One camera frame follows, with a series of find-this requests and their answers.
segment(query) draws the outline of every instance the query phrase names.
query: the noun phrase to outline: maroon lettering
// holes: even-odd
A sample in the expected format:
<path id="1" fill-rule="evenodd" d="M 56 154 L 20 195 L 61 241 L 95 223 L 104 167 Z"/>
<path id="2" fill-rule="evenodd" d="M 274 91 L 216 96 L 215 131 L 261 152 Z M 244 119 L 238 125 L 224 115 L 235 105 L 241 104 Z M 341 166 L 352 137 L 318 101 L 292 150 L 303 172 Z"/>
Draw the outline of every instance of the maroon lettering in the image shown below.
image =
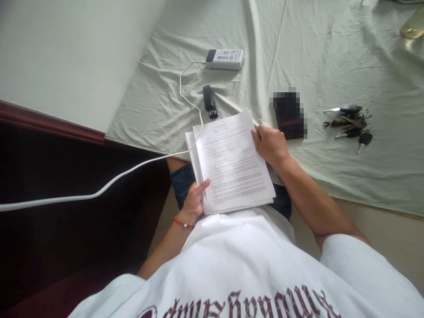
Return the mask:
<path id="1" fill-rule="evenodd" d="M 281 306 L 280 306 L 279 300 L 281 300 L 283 302 L 284 311 L 286 312 L 287 318 L 292 318 L 292 316 L 290 314 L 290 309 L 288 308 L 286 296 L 277 292 L 275 297 L 274 297 L 274 302 L 275 302 L 275 307 L 277 308 L 278 318 L 283 318 L 283 314 L 281 313 Z"/>
<path id="2" fill-rule="evenodd" d="M 189 311 L 189 305 L 185 304 L 184 309 L 182 308 L 182 305 L 178 308 L 177 318 L 181 318 L 182 311 L 184 311 L 184 318 L 187 318 L 187 312 Z"/>
<path id="3" fill-rule="evenodd" d="M 253 306 L 253 316 L 250 314 L 250 304 Z M 252 297 L 249 302 L 246 297 L 244 300 L 244 307 L 246 309 L 246 318 L 256 318 L 257 307 L 255 298 Z"/>
<path id="4" fill-rule="evenodd" d="M 203 304 L 204 304 L 203 318 L 208 318 L 208 317 L 218 318 L 221 314 L 222 309 L 224 309 L 225 307 L 225 302 L 223 302 L 221 306 L 219 302 L 214 301 L 213 303 L 211 303 L 209 299 L 206 300 Z M 210 310 L 211 306 L 215 306 L 218 312 L 211 312 Z"/>
<path id="5" fill-rule="evenodd" d="M 273 309 L 271 307 L 271 299 L 269 299 L 267 296 L 264 296 L 264 301 L 266 302 L 266 310 L 265 310 L 265 306 L 264 306 L 264 301 L 262 300 L 261 297 L 259 297 L 257 299 L 258 303 L 259 303 L 259 308 L 261 309 L 261 313 L 264 316 L 264 318 L 269 314 L 269 318 L 274 318 L 273 315 Z"/>
<path id="6" fill-rule="evenodd" d="M 201 304 L 202 304 L 202 301 L 201 299 L 199 299 L 199 301 L 196 303 L 196 315 L 194 316 L 195 318 L 199 318 L 199 311 L 200 311 Z M 192 301 L 190 304 L 189 318 L 193 318 L 193 310 L 194 310 L 194 301 Z"/>
<path id="7" fill-rule="evenodd" d="M 306 299 L 309 301 L 309 305 L 312 308 L 313 313 L 315 314 L 315 316 L 319 317 L 319 309 L 315 306 L 315 303 L 314 303 L 312 297 L 310 296 L 308 287 L 306 287 L 305 285 L 302 285 L 302 290 L 306 295 Z"/>
<path id="8" fill-rule="evenodd" d="M 239 302 L 239 297 L 238 297 L 240 295 L 240 292 L 241 291 L 233 291 L 228 296 L 228 305 L 230 306 L 230 318 L 233 318 L 234 307 L 237 308 L 237 318 L 241 318 L 242 317 L 242 310 L 241 310 L 241 306 L 240 306 L 240 302 Z"/>
<path id="9" fill-rule="evenodd" d="M 177 312 L 177 305 L 178 305 L 178 302 L 179 302 L 180 300 L 175 300 L 175 303 L 174 303 L 174 307 L 170 307 L 169 309 L 168 309 L 168 311 L 163 315 L 163 318 L 167 318 L 168 317 L 168 315 L 170 315 L 170 317 L 169 318 L 173 318 L 173 316 L 175 315 L 175 313 Z"/>
<path id="10" fill-rule="evenodd" d="M 302 314 L 299 312 L 296 299 L 292 291 L 289 288 L 287 288 L 286 293 L 288 297 L 290 298 L 291 304 L 293 305 L 296 318 L 303 318 L 303 317 L 311 318 L 312 317 L 312 312 L 309 312 L 308 309 L 306 308 L 305 302 L 303 301 L 302 294 L 300 293 L 300 289 L 298 289 L 297 286 L 295 286 L 295 293 L 297 294 L 297 298 L 299 299 L 300 306 L 302 307 L 302 310 L 303 310 Z"/>
<path id="11" fill-rule="evenodd" d="M 137 316 L 137 318 L 157 318 L 158 317 L 158 309 L 155 305 L 149 306 L 144 309 L 141 314 Z"/>
<path id="12" fill-rule="evenodd" d="M 329 305 L 327 303 L 326 300 L 326 295 L 324 294 L 323 291 L 321 291 L 321 293 L 323 294 L 323 296 L 318 295 L 315 290 L 312 290 L 312 292 L 314 293 L 315 297 L 318 300 L 318 303 L 321 305 L 322 308 L 324 308 L 327 311 L 327 317 L 328 318 L 341 318 L 340 314 L 336 314 L 334 312 L 333 306 Z"/>

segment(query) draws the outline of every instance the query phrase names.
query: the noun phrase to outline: bottle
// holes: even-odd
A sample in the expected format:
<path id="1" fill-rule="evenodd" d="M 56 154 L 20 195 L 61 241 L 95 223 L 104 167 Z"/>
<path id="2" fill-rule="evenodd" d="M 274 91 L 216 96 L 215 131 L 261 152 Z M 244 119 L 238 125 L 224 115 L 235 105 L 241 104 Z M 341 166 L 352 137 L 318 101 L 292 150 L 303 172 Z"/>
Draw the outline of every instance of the bottle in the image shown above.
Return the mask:
<path id="1" fill-rule="evenodd" d="M 424 35 L 424 5 L 421 6 L 401 27 L 405 38 L 416 39 Z"/>

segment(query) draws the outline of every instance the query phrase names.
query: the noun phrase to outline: document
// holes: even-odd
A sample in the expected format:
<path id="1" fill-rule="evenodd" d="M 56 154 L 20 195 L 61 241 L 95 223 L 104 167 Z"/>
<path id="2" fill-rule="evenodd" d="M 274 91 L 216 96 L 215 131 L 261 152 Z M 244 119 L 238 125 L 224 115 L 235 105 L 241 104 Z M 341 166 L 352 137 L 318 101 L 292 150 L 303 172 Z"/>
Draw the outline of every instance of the document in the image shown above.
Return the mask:
<path id="1" fill-rule="evenodd" d="M 190 152 L 197 183 L 211 179 L 202 197 L 205 214 L 272 203 L 274 187 L 255 150 L 252 129 L 251 112 L 244 110 L 186 133 L 188 147 L 199 137 Z"/>

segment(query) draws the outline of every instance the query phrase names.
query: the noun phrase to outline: pixelated area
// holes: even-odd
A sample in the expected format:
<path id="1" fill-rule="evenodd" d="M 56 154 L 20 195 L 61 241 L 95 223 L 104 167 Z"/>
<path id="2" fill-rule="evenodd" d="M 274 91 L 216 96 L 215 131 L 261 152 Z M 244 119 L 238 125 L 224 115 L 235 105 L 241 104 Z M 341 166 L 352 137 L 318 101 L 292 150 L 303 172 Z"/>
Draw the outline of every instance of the pixelated area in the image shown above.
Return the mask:
<path id="1" fill-rule="evenodd" d="M 311 138 L 308 132 L 314 131 L 312 118 L 305 111 L 302 95 L 296 91 L 295 87 L 287 87 L 270 93 L 269 106 L 275 110 L 278 129 L 287 139 Z"/>

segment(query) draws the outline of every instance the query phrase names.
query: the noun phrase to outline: t-shirt sleeve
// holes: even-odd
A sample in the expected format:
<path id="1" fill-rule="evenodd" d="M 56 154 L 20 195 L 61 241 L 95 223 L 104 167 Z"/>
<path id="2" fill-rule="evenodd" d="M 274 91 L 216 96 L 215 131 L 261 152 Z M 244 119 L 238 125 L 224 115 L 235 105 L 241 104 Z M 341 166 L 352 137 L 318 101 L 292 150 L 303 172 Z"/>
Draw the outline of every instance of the t-shirt sleeve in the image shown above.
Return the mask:
<path id="1" fill-rule="evenodd" d="M 97 294 L 80 302 L 69 317 L 108 317 L 145 282 L 135 275 L 121 275 Z"/>
<path id="2" fill-rule="evenodd" d="M 320 262 L 344 279 L 384 317 L 424 317 L 424 299 L 412 283 L 364 242 L 332 235 Z"/>

